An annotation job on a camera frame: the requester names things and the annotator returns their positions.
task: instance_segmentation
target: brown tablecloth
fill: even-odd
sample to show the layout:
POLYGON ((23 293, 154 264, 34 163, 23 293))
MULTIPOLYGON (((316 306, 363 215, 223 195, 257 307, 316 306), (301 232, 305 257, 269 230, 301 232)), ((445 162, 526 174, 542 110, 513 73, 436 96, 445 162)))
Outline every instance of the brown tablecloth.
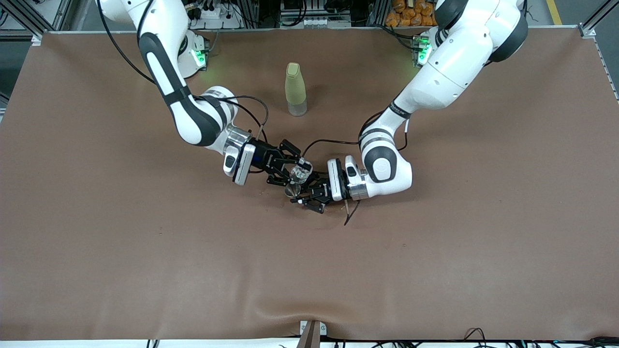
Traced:
MULTIPOLYGON (((144 68, 135 37, 118 40, 144 68)), ((414 74, 378 30, 217 46, 192 91, 262 98, 275 144, 354 140, 414 74), (286 111, 290 61, 302 118, 286 111)), ((414 114, 413 188, 363 201, 344 227, 342 205, 294 206, 265 175, 234 185, 105 35, 45 35, 0 126, 0 338, 289 336, 312 318, 349 339, 617 336, 618 132, 593 41, 531 30, 449 108, 414 114)), ((307 157, 324 169, 345 154, 359 158, 336 144, 307 157)))

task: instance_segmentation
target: gray floor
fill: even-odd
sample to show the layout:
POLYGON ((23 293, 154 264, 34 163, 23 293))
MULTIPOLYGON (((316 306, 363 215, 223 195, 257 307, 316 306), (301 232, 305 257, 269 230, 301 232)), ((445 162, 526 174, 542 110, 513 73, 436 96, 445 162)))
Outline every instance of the gray floor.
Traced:
MULTIPOLYGON (((81 0, 76 16, 69 24, 71 30, 103 30, 97 5, 93 0, 81 0)), ((563 24, 584 21, 602 0, 555 0, 563 24)), ((529 25, 552 25, 546 0, 529 0, 529 25)), ((135 30, 132 24, 108 21, 110 30, 135 30)), ((614 81, 619 81, 619 8, 616 8, 596 28, 597 42, 614 81)), ((10 95, 22 67, 29 42, 0 42, 0 91, 10 95)))
MULTIPOLYGON (((30 42, 0 42, 0 92, 11 95, 30 42)), ((6 105, 0 102, 0 108, 6 105)))
MULTIPOLYGON (((603 2, 603 0, 555 0, 556 8, 563 24, 578 24, 584 22, 603 2)), ((616 7, 595 28, 597 44, 610 77, 619 83, 619 7, 616 7)))

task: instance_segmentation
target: yellow floor line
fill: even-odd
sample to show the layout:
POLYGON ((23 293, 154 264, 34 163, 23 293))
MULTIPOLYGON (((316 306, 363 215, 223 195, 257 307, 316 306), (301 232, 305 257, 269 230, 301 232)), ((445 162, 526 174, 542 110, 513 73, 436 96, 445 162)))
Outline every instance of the yellow floor line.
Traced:
POLYGON ((550 17, 555 25, 563 25, 561 17, 559 17, 559 11, 556 9, 555 0, 546 0, 548 4, 548 10, 550 11, 550 17))

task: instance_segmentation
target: black cable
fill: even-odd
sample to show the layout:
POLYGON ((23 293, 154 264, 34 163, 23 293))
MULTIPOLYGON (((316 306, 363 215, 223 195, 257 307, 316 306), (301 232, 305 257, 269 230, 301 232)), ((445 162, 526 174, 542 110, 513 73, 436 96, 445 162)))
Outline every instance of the black cable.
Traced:
POLYGON ((527 19, 527 13, 529 13, 528 0, 522 2, 522 16, 527 19))
POLYGON ((231 100, 231 99, 236 99, 236 98, 252 99, 260 103, 262 107, 264 108, 264 112, 265 112, 264 121, 262 121, 262 126, 265 126, 267 124, 267 121, 269 120, 269 107, 267 107, 266 103, 263 102, 260 98, 256 98, 253 95, 235 95, 234 97, 219 98, 219 100, 225 101, 225 100, 231 100))
POLYGON ((359 145, 358 141, 341 141, 341 140, 331 140, 331 139, 318 139, 318 140, 314 140, 313 142, 311 142, 310 145, 308 145, 305 150, 303 150, 303 153, 301 154, 301 157, 305 157, 305 153, 310 149, 310 147, 314 146, 315 144, 319 143, 319 142, 332 142, 335 144, 345 144, 345 145, 359 145))
POLYGON ((144 8, 144 11, 142 12, 142 17, 140 17, 140 22, 137 25, 136 40, 137 40, 138 47, 140 47, 140 33, 142 32, 142 26, 144 25, 144 20, 146 19, 146 13, 148 13, 150 6, 153 4, 153 1, 154 0, 149 0, 148 4, 146 4, 146 7, 144 8))
POLYGON ((352 215, 357 211, 357 208, 359 208, 359 204, 361 204, 361 200, 357 201, 357 205, 355 206, 355 208, 352 210, 350 214, 346 214, 346 221, 344 221, 344 226, 348 224, 352 215))
POLYGON ((300 0, 300 1, 303 3, 303 5, 299 7, 299 15, 297 16, 297 19, 294 22, 292 22, 292 24, 280 23, 282 27, 294 27, 295 25, 301 23, 303 19, 305 19, 305 15, 307 14, 307 11, 308 11, 308 6, 307 6, 307 3, 305 3, 305 0, 300 0))
MULTIPOLYGON (((260 126, 261 126, 260 121, 258 121, 258 119, 254 116, 254 114, 253 114, 251 111, 247 110, 247 108, 246 108, 246 107, 244 107, 243 105, 241 105, 241 104, 239 104, 239 103, 235 103, 235 102, 233 102, 233 101, 231 101, 231 100, 226 100, 225 98, 220 99, 220 100, 221 100, 222 102, 224 102, 224 103, 228 103, 228 104, 236 105, 236 106, 240 107, 241 109, 243 109, 243 111, 247 112, 247 114, 248 114, 248 115, 249 115, 252 119, 254 119, 254 121, 255 121, 255 122, 256 122, 256 124, 258 125, 258 129, 260 128, 260 126)), ((264 137, 264 142, 269 142, 269 141, 267 140, 267 134, 264 132, 264 128, 262 129, 262 136, 264 137)))
POLYGON ((247 22, 252 23, 252 24, 260 24, 260 21, 251 20, 251 19, 249 19, 249 18, 245 17, 245 16, 243 15, 243 11, 239 11, 239 10, 237 10, 235 6, 232 6, 232 9, 234 9, 234 12, 236 12, 238 15, 240 15, 240 16, 241 16, 241 18, 243 18, 243 19, 244 19, 244 20, 246 20, 247 22))
MULTIPOLYGON (((221 98, 220 99, 222 102, 224 103, 228 103, 228 104, 232 104, 232 105, 236 105, 238 107, 240 107, 241 109, 243 109, 245 112, 247 112, 247 114, 249 116, 251 116, 251 118, 254 119, 254 121, 256 122, 256 124, 258 125, 258 129, 261 128, 261 124, 260 121, 258 121, 258 119, 254 116, 254 114, 251 113, 251 111, 247 110, 246 107, 244 107, 243 105, 239 104, 239 103, 235 103, 231 100, 227 100, 226 98, 221 98)), ((269 140, 267 139, 267 134, 264 132, 264 127, 262 127, 262 136, 264 137, 264 142, 269 142, 269 140)), ((264 172, 264 169, 260 169, 260 170, 250 170, 249 173, 250 174, 260 174, 264 172)))
POLYGON ((486 341, 486 335, 483 334, 483 330, 481 328, 468 329, 467 332, 465 333, 463 340, 466 340, 467 338, 471 337, 471 335, 473 335, 474 333, 479 333, 480 335, 482 335, 483 341, 484 342, 486 341))
POLYGON ((409 132, 404 132, 404 146, 399 148, 398 151, 402 151, 406 149, 408 145, 409 145, 409 132))
MULTIPOLYGON (((146 348, 150 348, 150 341, 151 340, 146 341, 146 348)), ((152 348, 157 348, 159 346, 159 340, 158 339, 153 339, 152 341, 153 341, 152 348)))
POLYGON ((108 27, 108 24, 107 24, 107 22, 105 20, 105 16, 103 15, 103 10, 101 9, 101 0, 97 0, 97 7, 99 9, 99 17, 101 17, 101 22, 103 23, 103 28, 105 28, 105 32, 108 34, 108 37, 110 38, 110 41, 112 41, 112 44, 114 44, 114 47, 116 48, 118 53, 120 53, 120 55, 123 57, 125 62, 127 62, 133 68, 133 70, 137 71, 137 73, 140 74, 144 79, 147 79, 148 81, 150 81, 150 83, 154 84, 155 81, 153 79, 151 79, 150 77, 146 76, 140 69, 138 69, 137 66, 135 66, 129 60, 129 58, 127 58, 127 56, 124 54, 124 52, 120 49, 120 47, 116 43, 116 40, 114 40, 114 37, 112 36, 112 33, 110 32, 110 28, 108 27))
POLYGON ((380 116, 382 113, 384 113, 383 111, 379 111, 375 114, 373 114, 372 116, 370 116, 367 120, 365 120, 365 122, 363 123, 363 125, 361 126, 361 129, 359 129, 359 135, 357 136, 357 139, 361 139, 361 133, 363 132, 363 130, 365 129, 366 126, 368 126, 370 123, 372 123, 378 116, 380 116))
POLYGON ((8 12, 4 12, 3 9, 0 9, 0 20, 2 21, 2 23, 0 23, 0 27, 2 27, 5 23, 6 20, 9 18, 9 13, 8 12))
POLYGON ((420 50, 419 48, 415 48, 415 47, 409 46, 404 41, 402 41, 403 38, 408 39, 408 40, 412 40, 413 39, 412 36, 398 34, 398 33, 396 33, 395 30, 389 29, 389 28, 387 28, 387 27, 385 27, 384 25, 381 25, 381 24, 371 24, 371 25, 369 25, 369 27, 378 27, 378 28, 383 29, 385 32, 387 32, 388 34, 390 34, 393 37, 395 37, 397 39, 397 41, 400 43, 400 45, 408 48, 411 51, 419 51, 420 50))

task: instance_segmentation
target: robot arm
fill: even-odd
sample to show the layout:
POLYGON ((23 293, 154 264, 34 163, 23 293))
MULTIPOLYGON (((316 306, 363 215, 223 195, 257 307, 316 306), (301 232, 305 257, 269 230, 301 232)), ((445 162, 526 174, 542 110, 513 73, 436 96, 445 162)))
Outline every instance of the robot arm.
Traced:
POLYGON ((139 28, 140 53, 163 100, 170 109, 178 134, 187 143, 215 150, 224 156, 223 170, 243 185, 256 144, 251 134, 233 121, 237 106, 223 103, 234 95, 221 86, 196 98, 181 75, 178 52, 188 33, 189 18, 179 0, 103 0, 103 13, 115 21, 133 22, 139 28))
POLYGON ((430 46, 438 49, 422 57, 425 65, 419 73, 375 121, 361 130, 365 169, 359 168, 350 155, 346 156, 344 170, 339 159, 329 160, 333 200, 358 200, 409 188, 412 167, 397 151, 396 130, 419 109, 449 106, 488 60, 501 61, 517 51, 528 29, 516 0, 443 0, 437 3, 436 18, 443 23, 427 34, 430 46))

